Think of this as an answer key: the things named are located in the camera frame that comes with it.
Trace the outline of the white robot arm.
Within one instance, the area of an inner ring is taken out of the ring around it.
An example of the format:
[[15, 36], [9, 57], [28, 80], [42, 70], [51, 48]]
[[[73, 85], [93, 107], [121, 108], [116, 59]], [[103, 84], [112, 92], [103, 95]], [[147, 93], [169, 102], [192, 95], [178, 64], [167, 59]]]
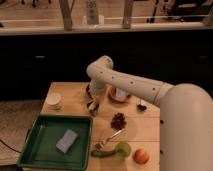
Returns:
[[160, 171], [213, 171], [213, 98], [203, 88], [115, 71], [108, 56], [86, 72], [93, 93], [112, 85], [160, 108]]

